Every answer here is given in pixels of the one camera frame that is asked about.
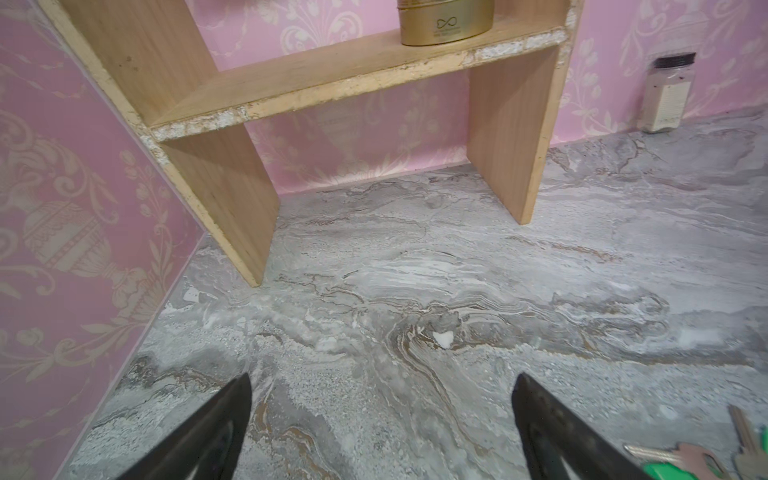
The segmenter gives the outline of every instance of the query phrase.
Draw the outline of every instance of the wooden shelf leg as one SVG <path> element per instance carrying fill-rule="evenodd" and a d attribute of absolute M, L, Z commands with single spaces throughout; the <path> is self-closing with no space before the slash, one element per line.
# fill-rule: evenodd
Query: wooden shelf leg
<path fill-rule="evenodd" d="M 531 221 L 568 63 L 558 47 L 473 68 L 467 156 L 519 224 Z"/>
<path fill-rule="evenodd" d="M 168 141 L 164 169 L 251 286 L 259 286 L 280 199 L 244 125 Z"/>

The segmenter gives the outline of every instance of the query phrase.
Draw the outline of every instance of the black jar lid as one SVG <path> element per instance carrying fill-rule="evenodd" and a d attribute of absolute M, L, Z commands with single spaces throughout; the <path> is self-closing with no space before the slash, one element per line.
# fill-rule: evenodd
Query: black jar lid
<path fill-rule="evenodd" d="M 696 53 L 683 53 L 671 57 L 661 57 L 654 61 L 655 68 L 679 68 L 693 65 L 696 60 Z"/>

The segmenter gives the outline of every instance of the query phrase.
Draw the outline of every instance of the chipped shelf edge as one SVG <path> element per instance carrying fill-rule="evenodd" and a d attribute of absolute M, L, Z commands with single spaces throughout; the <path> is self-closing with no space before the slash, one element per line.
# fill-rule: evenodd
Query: chipped shelf edge
<path fill-rule="evenodd" d="M 574 11 L 573 7 L 568 13 L 569 19 L 571 11 Z M 434 70 L 438 70 L 439 74 L 451 73 L 504 58 L 525 55 L 544 48 L 562 45 L 571 40 L 571 33 L 572 29 L 556 27 L 549 31 L 530 34 L 511 41 L 500 41 L 493 45 L 411 62 L 394 68 L 344 78 L 300 91 L 262 98 L 235 107 L 152 126 L 150 129 L 155 139 L 160 142 L 220 130 L 275 114 L 308 108 L 329 101 L 394 87 L 410 81 L 434 77 Z M 409 73 L 409 76 L 404 81 L 402 76 L 393 75 L 403 73 L 404 71 Z M 361 82 L 361 78 L 365 78 L 367 81 Z M 293 100 L 290 102 L 290 108 L 284 107 L 287 97 L 291 97 Z"/>
<path fill-rule="evenodd" d="M 85 70 L 89 73 L 89 75 L 93 78 L 96 84 L 110 99 L 112 104 L 117 108 L 117 110 L 120 112 L 120 115 L 123 117 L 123 119 L 125 119 L 126 123 L 129 125 L 131 130 L 133 130 L 133 132 L 138 136 L 141 143 L 144 144 L 144 146 L 149 150 L 149 152 L 154 158 L 154 161 L 161 168 L 161 170 L 167 175 L 171 183 L 174 184 L 178 193 L 181 195 L 184 201 L 187 202 L 187 205 L 189 205 L 190 209 L 197 215 L 198 219 L 203 224 L 203 226 L 209 231 L 210 235 L 218 242 L 221 249 L 230 258 L 230 260 L 232 261 L 232 263 L 234 264 L 238 272 L 243 276 L 243 278 L 251 286 L 254 286 L 254 287 L 258 286 L 259 282 L 256 281 L 253 274 L 245 266 L 245 263 L 243 262 L 239 253 L 234 249 L 232 243 L 227 238 L 227 235 L 221 230 L 221 228 L 216 223 L 216 221 L 210 216 L 208 210 L 202 204 L 202 202 L 197 197 L 197 195 L 190 189 L 185 179 L 181 176 L 179 170 L 173 165 L 172 161 L 168 158 L 166 152 L 163 150 L 161 146 L 161 142 L 165 140 L 173 140 L 174 138 L 191 136 L 196 133 L 204 133 L 205 131 L 219 130 L 224 127 L 229 127 L 236 124 L 242 124 L 245 121 L 266 117 L 278 112 L 275 111 L 271 114 L 255 115 L 254 111 L 259 112 L 260 109 L 262 110 L 266 110 L 266 109 L 263 107 L 263 105 L 261 105 L 261 103 L 263 103 L 262 101 L 251 102 L 250 104 L 243 104 L 234 108 L 226 109 L 226 112 L 228 112 L 228 115 L 230 115 L 229 117 L 226 117 L 226 116 L 221 117 L 221 115 L 224 113 L 223 111 L 213 112 L 212 114 L 209 114 L 212 118 L 222 119 L 223 123 L 233 122 L 231 124 L 218 126 L 208 130 L 201 130 L 194 133 L 192 132 L 185 133 L 185 134 L 178 135 L 176 137 L 169 136 L 167 138 L 163 138 L 161 135 L 157 134 L 157 130 L 175 123 L 181 124 L 183 127 L 184 122 L 183 121 L 169 122 L 168 124 L 164 124 L 159 127 L 147 126 L 141 120 L 141 116 L 133 109 L 133 106 L 124 96 L 122 90 L 118 87 L 117 82 L 115 82 L 115 80 L 107 72 L 106 68 L 101 63 L 101 60 L 98 58 L 93 48 L 88 44 L 85 38 L 72 24 L 71 19 L 69 18 L 69 15 L 63 9 L 61 4 L 59 3 L 59 0 L 39 0 L 39 5 L 41 9 L 45 12 L 45 14 L 48 16 L 48 19 L 51 21 L 51 23 L 58 30 L 61 37 L 68 44 L 68 47 L 79 58 L 82 65 L 85 67 Z M 494 45 L 486 45 L 484 47 L 474 48 L 471 51 L 445 55 L 443 57 L 438 57 L 438 58 L 430 59 L 427 61 L 413 62 L 411 64 L 401 65 L 398 68 L 403 68 L 403 67 L 431 68 L 430 64 L 433 61 L 445 61 L 446 64 L 450 65 L 452 61 L 458 58 L 461 58 L 462 60 L 459 61 L 458 65 L 455 66 L 452 70 L 441 71 L 441 73 L 449 73 L 450 71 L 464 70 L 467 68 L 482 65 L 484 63 L 490 63 L 492 61 L 502 60 L 504 58 L 513 57 L 515 55 L 522 55 L 524 53 L 533 52 L 534 50 L 540 50 L 540 49 L 548 48 L 555 45 L 562 45 L 561 54 L 566 53 L 566 55 L 562 56 L 562 58 L 567 59 L 567 58 L 570 58 L 572 44 L 574 42 L 575 29 L 578 26 L 578 21 L 581 17 L 580 10 L 582 7 L 583 7 L 583 0 L 571 0 L 571 8 L 568 10 L 568 16 L 567 16 L 565 27 L 553 28 L 546 32 L 527 35 L 521 38 L 516 38 L 515 40 L 512 40 L 512 41 L 500 41 Z M 525 46 L 523 47 L 522 50 L 517 51 L 516 49 L 519 47 L 519 45 L 521 45 L 523 41 L 525 42 Z M 500 45 L 502 46 L 507 45 L 507 46 L 500 47 L 498 52 L 494 52 L 492 50 L 493 48 L 497 48 Z M 464 60 L 470 54 L 475 55 L 479 51 L 488 52 L 488 53 L 484 55 L 484 58 L 477 59 L 473 57 L 474 61 L 470 65 L 464 65 L 463 63 Z M 392 70 L 395 70 L 395 69 L 376 72 L 376 74 L 386 74 Z M 420 72 L 420 73 L 421 73 L 420 76 L 411 78 L 408 81 L 419 80 L 419 79 L 435 76 L 433 74 L 430 74 L 428 70 L 426 71 L 426 73 L 423 73 L 423 72 Z M 343 86 L 346 82 L 348 81 L 354 82 L 354 81 L 357 81 L 357 79 L 358 78 L 349 78 L 336 83 L 339 84 L 340 86 Z M 405 83 L 405 82 L 397 81 L 397 82 L 390 82 L 390 83 L 391 84 L 381 83 L 378 86 L 378 88 L 373 88 L 367 91 L 357 91 L 356 93 L 352 93 L 352 94 L 346 93 L 343 95 L 339 95 L 337 98 L 328 98 L 325 101 L 332 101 L 339 98 L 346 98 L 346 97 L 351 97 L 357 94 L 368 93 L 370 91 L 376 91 L 382 88 L 386 88 L 388 86 L 394 86 L 394 85 Z M 292 108 L 290 110 L 309 107 L 315 104 L 318 104 L 318 103 L 307 102 L 306 105 L 304 106 L 296 106 L 295 108 Z"/>
<path fill-rule="evenodd" d="M 557 68 L 563 68 L 571 62 L 571 53 L 573 52 L 573 47 L 576 43 L 576 34 L 578 32 L 578 24 L 581 20 L 583 8 L 584 0 L 571 0 L 571 7 L 568 9 L 568 13 L 565 16 L 565 31 L 568 39 L 560 46 Z"/>

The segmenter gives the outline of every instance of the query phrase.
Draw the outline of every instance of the wooden shelf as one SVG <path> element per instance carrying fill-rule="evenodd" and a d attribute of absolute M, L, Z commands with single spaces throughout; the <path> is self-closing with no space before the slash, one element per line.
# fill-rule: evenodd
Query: wooden shelf
<path fill-rule="evenodd" d="M 184 0 L 38 0 L 251 285 L 278 198 L 244 122 L 470 69 L 467 156 L 531 221 L 583 0 L 495 0 L 490 31 L 432 47 L 399 32 L 219 72 Z"/>
<path fill-rule="evenodd" d="M 514 18 L 497 18 L 482 35 L 432 47 L 406 47 L 399 31 L 388 31 L 223 71 L 151 129 L 159 141 L 187 137 L 473 68 L 567 38 L 565 28 L 553 21 Z"/>

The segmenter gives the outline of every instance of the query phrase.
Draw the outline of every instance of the shelf board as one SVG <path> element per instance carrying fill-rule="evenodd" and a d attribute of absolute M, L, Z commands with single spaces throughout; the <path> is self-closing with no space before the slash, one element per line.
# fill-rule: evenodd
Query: shelf board
<path fill-rule="evenodd" d="M 394 87 L 559 45 L 554 22 L 496 18 L 476 37 L 431 47 L 400 44 L 399 31 L 222 71 L 161 115 L 159 141 L 219 130 L 257 118 Z"/>

